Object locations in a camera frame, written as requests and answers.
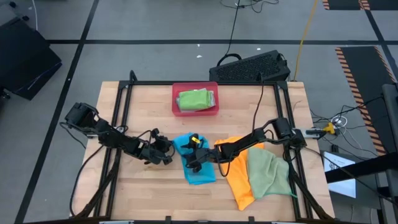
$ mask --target light green towel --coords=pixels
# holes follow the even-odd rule
[[[297,197],[290,189],[287,176],[289,165],[270,151],[248,149],[248,176],[255,199],[271,194]]]
[[[179,97],[180,110],[203,110],[212,106],[211,93],[207,90],[183,91]]]

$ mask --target blue cloth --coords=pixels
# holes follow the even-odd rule
[[[193,133],[184,134],[173,140],[174,148],[175,150],[177,150],[177,152],[180,155],[189,154],[193,152],[193,149],[181,147],[189,143],[189,137],[192,134]],[[199,140],[203,141],[202,147],[207,149],[209,148],[209,142],[206,140],[206,138],[204,138],[203,136],[199,136]],[[201,165],[201,170],[197,173],[194,173],[192,169],[185,167],[185,165],[187,164],[186,158],[181,157],[181,161],[182,161],[182,167],[184,169],[185,178],[189,184],[200,185],[216,181],[216,174],[214,172],[214,167],[210,162],[203,163]]]

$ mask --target wooden tabletop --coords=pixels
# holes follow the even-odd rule
[[[96,105],[99,115],[109,122],[112,120],[117,87],[118,82],[103,82]],[[217,139],[245,136],[251,132],[261,87],[219,86],[219,113],[204,117],[175,117],[171,109],[171,94],[171,85],[133,86],[127,119],[129,130],[126,134],[137,136],[145,130],[158,128],[162,135],[173,139],[194,132],[205,136],[211,146]],[[286,116],[282,91],[280,95]],[[313,124],[303,83],[289,83],[289,95],[296,127],[311,128]],[[118,125],[121,122],[124,97],[123,95]],[[256,127],[276,117],[273,88],[265,86],[257,112]],[[310,149],[319,150],[316,140],[308,139],[307,144]],[[99,147],[97,139],[89,140],[85,159]],[[266,143],[266,149],[282,156],[282,146]],[[105,149],[92,158],[81,173],[73,203],[75,213],[82,210],[98,188],[104,154]],[[334,217],[322,160],[319,155],[307,150],[302,150],[302,159],[309,191],[324,210]],[[122,153],[112,219],[164,220],[165,216],[170,215],[172,220],[246,221],[248,216],[254,216],[256,221],[295,220],[292,199],[285,195],[266,196],[239,211],[226,179],[220,175],[216,164],[214,168],[217,178],[215,183],[189,185],[184,178],[178,153],[167,166],[144,165],[144,161]],[[298,188],[297,190],[301,214],[305,217],[303,198]],[[104,214],[107,197],[108,192],[104,194],[101,214]]]

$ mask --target metal frame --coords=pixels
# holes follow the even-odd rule
[[[132,93],[132,88],[134,85],[173,85],[174,83],[183,83],[183,82],[202,82],[202,81],[138,81],[134,72],[131,71],[130,72],[130,80],[119,81],[118,93],[116,95],[116,101],[115,101],[111,124],[113,126],[116,126],[116,122],[118,120],[120,104],[121,104],[121,96],[122,96],[123,90],[125,88],[127,88],[127,94],[126,94],[126,100],[124,102],[124,109],[123,109],[121,125],[126,125],[126,123],[127,123],[129,105],[130,105],[130,100],[131,100],[131,93]],[[217,82],[217,83],[219,85],[254,85],[254,86],[262,85],[261,83],[253,83],[253,82]],[[293,111],[292,111],[292,107],[290,105],[290,97],[289,97],[289,90],[287,88],[287,83],[286,82],[264,82],[264,86],[272,86],[273,87],[274,93],[275,93],[275,103],[276,103],[277,113],[278,113],[278,117],[280,117],[280,118],[284,117],[284,115],[283,115],[283,111],[282,111],[282,103],[280,100],[279,90],[283,91],[284,100],[285,100],[286,109],[287,109],[287,118],[289,119],[290,125],[292,125],[292,127],[294,127],[295,124],[294,124],[294,118],[293,118]],[[120,157],[121,157],[121,150],[117,150],[115,158],[120,158]],[[300,176],[301,181],[306,186],[305,173],[304,173],[304,168],[303,168],[300,152],[297,152],[296,157],[297,157],[298,174]],[[100,184],[103,183],[104,178],[106,177],[106,174],[108,173],[108,166],[109,166],[110,158],[111,158],[111,149],[108,148],[108,149],[106,149],[106,154],[104,157],[104,165],[103,165],[102,172],[101,172]],[[118,170],[116,171],[115,178],[111,182],[111,186],[109,189],[109,197],[108,197],[108,201],[107,201],[107,205],[106,205],[106,214],[105,214],[106,217],[110,217],[112,214],[117,178],[118,178]],[[297,194],[295,182],[290,176],[289,176],[289,182],[290,182],[290,187],[292,189],[293,194]],[[94,214],[93,214],[94,217],[98,217],[100,215],[101,204],[102,204],[102,198],[100,198],[98,200],[98,203],[95,206],[95,210],[94,210]],[[299,200],[295,197],[292,197],[292,204],[293,204],[295,219],[298,220],[301,218]],[[311,206],[306,198],[304,198],[304,205],[305,205],[305,211],[306,211],[307,218],[313,218]]]

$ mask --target orange towel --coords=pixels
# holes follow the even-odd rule
[[[241,137],[230,137],[225,140],[217,140],[215,144],[221,144],[226,142],[236,142],[241,139]],[[253,147],[258,147],[263,149],[264,143],[256,144]],[[238,157],[236,157],[229,167],[229,173],[226,179],[231,186],[232,193],[234,194],[236,203],[240,211],[243,211],[248,205],[254,201],[253,193],[251,192],[251,187],[249,183],[248,171],[248,150],[242,151]],[[226,173],[228,169],[228,163],[221,164],[221,168]]]

